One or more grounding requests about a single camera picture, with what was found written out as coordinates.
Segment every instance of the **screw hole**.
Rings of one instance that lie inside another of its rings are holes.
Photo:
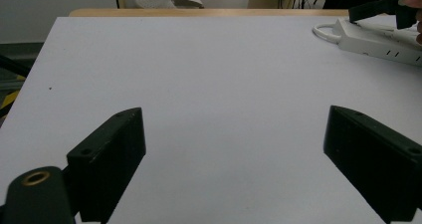
[[[84,150],[82,150],[81,151],[81,154],[83,154],[83,155],[88,155],[88,154],[90,154],[92,152],[92,150],[91,149],[89,149],[89,148],[85,148]]]
[[[49,177],[50,177],[50,172],[48,172],[48,171],[34,172],[34,173],[27,175],[24,178],[24,180],[22,181],[22,184],[24,186],[37,185],[37,184],[47,180],[47,178],[49,178]]]
[[[411,147],[411,148],[409,148],[408,149],[412,154],[421,154],[422,152],[421,152],[421,150],[419,150],[418,148],[416,148],[416,147]]]

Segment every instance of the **white wall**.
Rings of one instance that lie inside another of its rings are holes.
[[[115,0],[0,0],[0,44],[44,42],[57,17],[115,7]]]

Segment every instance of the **white table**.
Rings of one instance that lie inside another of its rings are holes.
[[[422,143],[422,71],[311,31],[334,21],[59,18],[0,129],[0,199],[142,107],[146,157],[110,223],[382,223],[322,153],[329,106]]]

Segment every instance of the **white cable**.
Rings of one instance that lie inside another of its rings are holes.
[[[335,34],[329,34],[323,32],[320,28],[333,28],[334,24],[317,24],[313,27],[313,32],[320,38],[327,40],[332,43],[338,44],[341,40],[341,36],[337,36]]]

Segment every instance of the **power strip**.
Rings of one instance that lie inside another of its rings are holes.
[[[332,34],[322,32],[320,27],[332,27]],[[335,24],[314,27],[321,38],[335,42],[342,50],[370,57],[422,66],[422,46],[417,44],[415,30],[396,30],[391,27],[366,23],[353,24],[345,18]]]

